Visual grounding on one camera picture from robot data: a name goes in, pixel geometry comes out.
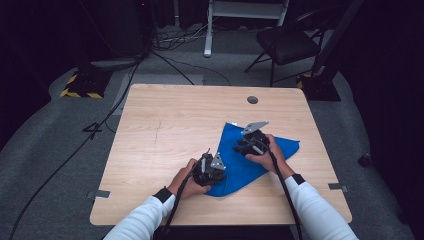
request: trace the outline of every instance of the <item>person's right hand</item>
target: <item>person's right hand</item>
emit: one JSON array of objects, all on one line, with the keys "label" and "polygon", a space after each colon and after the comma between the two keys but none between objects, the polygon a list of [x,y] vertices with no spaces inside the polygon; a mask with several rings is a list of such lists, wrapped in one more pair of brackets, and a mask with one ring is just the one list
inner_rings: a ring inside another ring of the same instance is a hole
[{"label": "person's right hand", "polygon": [[[265,136],[269,140],[269,150],[274,154],[275,158],[277,159],[277,164],[278,168],[280,169],[281,175],[283,175],[284,179],[290,177],[295,172],[286,163],[283,151],[281,151],[280,146],[278,146],[278,144],[275,142],[274,136],[272,136],[271,134],[265,134]],[[264,155],[259,156],[253,154],[246,154],[246,158],[252,162],[261,164],[266,170],[276,173],[269,151],[267,151]]]}]

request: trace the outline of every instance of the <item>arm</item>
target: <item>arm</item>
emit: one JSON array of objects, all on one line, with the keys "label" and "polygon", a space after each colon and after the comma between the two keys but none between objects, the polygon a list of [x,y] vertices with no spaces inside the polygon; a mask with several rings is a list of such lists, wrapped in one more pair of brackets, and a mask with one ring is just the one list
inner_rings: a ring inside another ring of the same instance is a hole
[{"label": "arm", "polygon": [[[178,188],[195,163],[195,159],[190,159],[187,166],[180,169],[167,188],[163,188],[155,195],[148,197],[142,205],[120,221],[104,239],[150,239],[162,219],[172,210]],[[193,177],[190,177],[181,199],[186,199],[195,194],[203,194],[209,190],[210,186],[199,186],[194,182]]]},{"label": "arm", "polygon": [[[274,153],[278,168],[289,190],[293,205],[308,234],[312,239],[358,239],[340,213],[331,206],[309,183],[290,168],[280,147],[272,135],[270,150]],[[246,155],[253,162],[260,163],[269,171],[276,172],[269,153],[263,156]]]}]

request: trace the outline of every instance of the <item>hand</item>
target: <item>hand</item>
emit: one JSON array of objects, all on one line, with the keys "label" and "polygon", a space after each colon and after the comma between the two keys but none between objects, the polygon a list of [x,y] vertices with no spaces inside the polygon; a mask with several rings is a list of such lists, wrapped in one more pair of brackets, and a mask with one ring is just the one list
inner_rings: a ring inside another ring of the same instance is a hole
[{"label": "hand", "polygon": [[[277,159],[278,168],[281,172],[281,175],[284,179],[290,177],[295,172],[289,167],[287,164],[283,151],[281,151],[281,148],[278,146],[278,144],[275,142],[274,136],[271,134],[265,134],[265,136],[269,140],[269,150],[274,154],[275,158]],[[246,158],[249,159],[252,162],[256,162],[261,164],[266,170],[271,171],[273,173],[276,173],[274,164],[272,163],[271,155],[269,154],[269,151],[267,151],[262,156],[257,156],[253,154],[247,154]]]},{"label": "hand", "polygon": [[[187,174],[190,172],[190,170],[193,168],[194,164],[196,164],[197,160],[192,158],[188,162],[187,166],[184,168],[181,168],[180,171],[175,175],[174,179],[172,180],[171,184],[168,186],[168,190],[174,194],[174,196],[177,196],[178,188],[181,186],[181,183],[183,182],[184,178],[187,176]],[[196,195],[196,194],[203,194],[206,193],[211,189],[211,186],[200,186],[198,185],[192,176],[187,181],[187,184],[184,187],[184,191],[181,195],[181,199],[186,199],[190,196]]]}]

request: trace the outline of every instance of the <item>white sleeve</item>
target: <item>white sleeve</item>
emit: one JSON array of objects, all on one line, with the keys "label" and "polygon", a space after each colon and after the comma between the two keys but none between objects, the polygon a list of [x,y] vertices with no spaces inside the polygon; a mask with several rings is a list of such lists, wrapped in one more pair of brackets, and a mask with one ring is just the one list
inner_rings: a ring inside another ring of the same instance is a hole
[{"label": "white sleeve", "polygon": [[297,214],[312,239],[358,239],[342,215],[309,183],[293,177],[284,181]]},{"label": "white sleeve", "polygon": [[149,240],[159,227],[162,219],[174,206],[175,196],[171,195],[164,203],[150,196],[142,205],[134,209],[120,221],[104,238],[105,240]]}]

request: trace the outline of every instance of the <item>person's left hand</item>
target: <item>person's left hand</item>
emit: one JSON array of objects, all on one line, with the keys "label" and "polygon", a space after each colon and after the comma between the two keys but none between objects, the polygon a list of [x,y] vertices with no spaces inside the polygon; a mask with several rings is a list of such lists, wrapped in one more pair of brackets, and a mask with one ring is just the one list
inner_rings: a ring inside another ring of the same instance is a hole
[{"label": "person's left hand", "polygon": [[[181,168],[180,171],[175,175],[174,179],[172,180],[171,184],[168,186],[168,190],[174,194],[174,196],[177,196],[178,188],[181,186],[181,183],[183,182],[184,178],[187,176],[187,174],[190,172],[190,170],[193,168],[194,164],[196,164],[197,160],[192,158],[188,162],[187,166],[184,168]],[[181,199],[186,199],[190,196],[196,195],[196,194],[203,194],[206,193],[211,189],[211,186],[200,186],[198,185],[192,176],[187,181],[186,186],[184,187],[184,191],[181,195]]]}]

